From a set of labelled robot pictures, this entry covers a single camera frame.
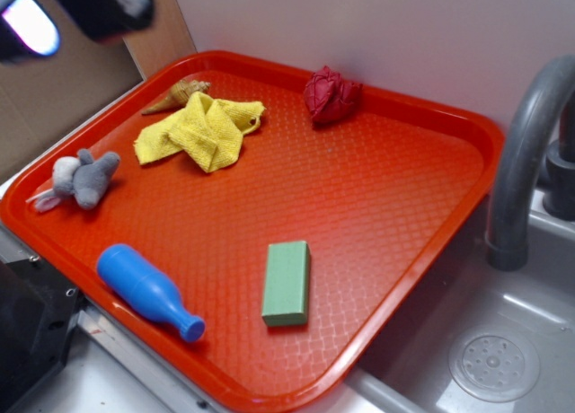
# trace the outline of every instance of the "sink basin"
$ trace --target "sink basin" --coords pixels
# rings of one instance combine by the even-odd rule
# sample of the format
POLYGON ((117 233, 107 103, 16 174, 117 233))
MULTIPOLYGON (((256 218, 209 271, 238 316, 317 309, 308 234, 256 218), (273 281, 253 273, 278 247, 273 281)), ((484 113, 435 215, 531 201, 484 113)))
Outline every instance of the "sink basin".
POLYGON ((532 211, 528 264, 501 272, 486 220, 483 202, 360 359, 399 394, 385 411, 573 411, 575 226, 532 211))

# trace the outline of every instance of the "red tray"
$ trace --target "red tray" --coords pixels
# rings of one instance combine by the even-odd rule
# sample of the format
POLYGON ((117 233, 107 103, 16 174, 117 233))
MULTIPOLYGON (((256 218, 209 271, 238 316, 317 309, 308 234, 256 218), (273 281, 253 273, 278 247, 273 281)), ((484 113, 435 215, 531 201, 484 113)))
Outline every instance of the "red tray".
POLYGON ((485 196, 502 145, 484 117, 369 86, 352 117, 314 127, 303 100, 310 76, 225 52, 184 58, 34 163, 0 207, 86 295, 238 411, 296 409, 343 378, 485 196), (267 107, 235 165, 206 174, 185 153, 137 163, 140 130, 167 115, 139 112, 183 77, 211 82, 214 98, 267 107), (37 214, 25 200, 50 187, 58 157, 83 147, 122 157, 104 200, 37 214), (296 240, 312 255, 309 322, 269 329, 268 245, 296 240), (141 319, 97 277, 100 253, 117 242, 175 281, 207 323, 201 341, 141 319))

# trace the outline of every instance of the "green block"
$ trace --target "green block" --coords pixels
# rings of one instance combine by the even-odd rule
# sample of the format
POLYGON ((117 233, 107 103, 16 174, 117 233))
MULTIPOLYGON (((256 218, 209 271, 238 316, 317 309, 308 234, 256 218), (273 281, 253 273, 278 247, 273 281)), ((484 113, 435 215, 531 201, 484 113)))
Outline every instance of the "green block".
POLYGON ((271 244, 261 317, 268 326, 307 323, 309 247, 305 241, 271 244))

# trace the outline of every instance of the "red cloth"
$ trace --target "red cloth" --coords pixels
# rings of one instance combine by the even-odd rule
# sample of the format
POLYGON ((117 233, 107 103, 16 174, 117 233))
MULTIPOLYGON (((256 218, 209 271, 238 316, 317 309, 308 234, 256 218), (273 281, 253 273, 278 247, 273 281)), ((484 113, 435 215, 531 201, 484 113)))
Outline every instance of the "red cloth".
POLYGON ((305 85, 305 106, 316 123, 329 123, 349 115, 358 105, 361 83, 344 80, 328 66, 314 73, 305 85))

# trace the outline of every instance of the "gray faucet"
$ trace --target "gray faucet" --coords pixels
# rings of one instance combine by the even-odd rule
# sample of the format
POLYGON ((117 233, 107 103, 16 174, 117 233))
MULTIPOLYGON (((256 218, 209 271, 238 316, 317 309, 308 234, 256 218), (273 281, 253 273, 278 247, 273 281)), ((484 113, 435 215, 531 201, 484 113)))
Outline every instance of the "gray faucet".
POLYGON ((512 271, 527 263, 527 222, 540 166, 545 210, 575 220, 575 56, 558 57, 535 77, 511 122, 491 193, 487 260, 512 271), (548 145, 557 122, 559 139, 548 145))

